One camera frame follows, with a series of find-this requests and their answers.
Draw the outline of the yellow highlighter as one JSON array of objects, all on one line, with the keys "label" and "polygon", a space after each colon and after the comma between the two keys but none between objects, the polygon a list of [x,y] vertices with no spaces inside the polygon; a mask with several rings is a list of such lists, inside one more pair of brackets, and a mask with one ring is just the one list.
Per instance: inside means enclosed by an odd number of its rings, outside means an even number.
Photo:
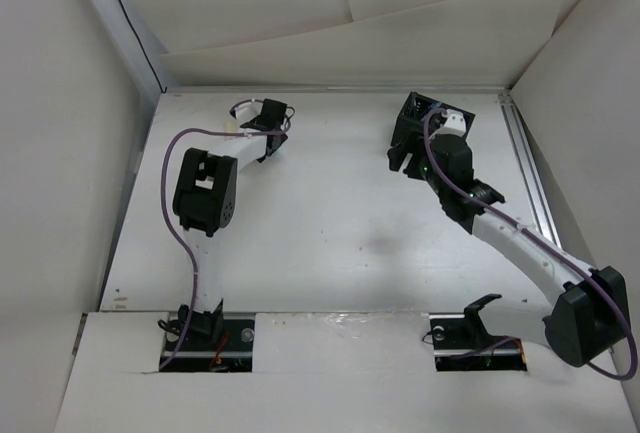
[{"label": "yellow highlighter", "polygon": [[225,132],[226,133],[237,133],[238,132],[237,124],[234,123],[234,122],[226,122],[225,123]]}]

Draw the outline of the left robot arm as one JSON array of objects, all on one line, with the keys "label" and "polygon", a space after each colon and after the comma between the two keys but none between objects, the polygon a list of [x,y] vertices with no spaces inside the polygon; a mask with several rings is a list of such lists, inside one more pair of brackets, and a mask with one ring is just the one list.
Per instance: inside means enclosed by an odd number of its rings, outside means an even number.
[{"label": "left robot arm", "polygon": [[[182,341],[212,349],[223,335],[222,246],[218,234],[235,213],[238,173],[262,163],[288,139],[295,109],[273,99],[247,99],[230,109],[234,124],[223,131],[189,127],[170,141],[161,168],[161,208],[170,233],[193,269],[191,299],[168,328]],[[173,199],[167,200],[169,160],[189,134],[218,138],[210,149],[190,147],[182,157]]]}]

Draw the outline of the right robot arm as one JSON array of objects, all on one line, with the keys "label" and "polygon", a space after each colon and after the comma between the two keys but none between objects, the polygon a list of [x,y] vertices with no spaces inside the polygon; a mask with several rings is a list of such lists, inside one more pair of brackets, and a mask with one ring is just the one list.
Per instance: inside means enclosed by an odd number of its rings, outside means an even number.
[{"label": "right robot arm", "polygon": [[390,170],[426,182],[452,222],[499,252],[546,300],[539,308],[503,308],[502,294],[490,292],[452,316],[434,315],[429,333],[442,353],[439,365],[467,366],[524,340],[579,368],[624,341],[628,370],[609,376],[635,376],[639,351],[620,272],[582,262],[517,219],[504,195],[476,177],[473,153],[459,134],[395,133],[387,157]]}]

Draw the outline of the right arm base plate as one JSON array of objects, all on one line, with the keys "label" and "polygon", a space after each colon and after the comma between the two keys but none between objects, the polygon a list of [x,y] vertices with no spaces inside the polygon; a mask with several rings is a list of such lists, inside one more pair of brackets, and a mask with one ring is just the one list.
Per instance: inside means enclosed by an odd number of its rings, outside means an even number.
[{"label": "right arm base plate", "polygon": [[433,347],[439,373],[528,370],[518,339],[491,335],[478,318],[464,313],[430,314],[422,341]]}]

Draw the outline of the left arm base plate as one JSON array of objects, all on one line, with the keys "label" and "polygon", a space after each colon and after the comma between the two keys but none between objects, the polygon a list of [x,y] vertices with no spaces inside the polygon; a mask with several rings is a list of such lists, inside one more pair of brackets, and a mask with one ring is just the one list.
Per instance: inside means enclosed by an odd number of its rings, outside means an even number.
[{"label": "left arm base plate", "polygon": [[214,340],[196,332],[186,334],[171,361],[178,344],[180,327],[175,315],[163,327],[164,339],[159,359],[161,373],[251,373],[255,317],[240,315],[224,319],[222,332]]}]

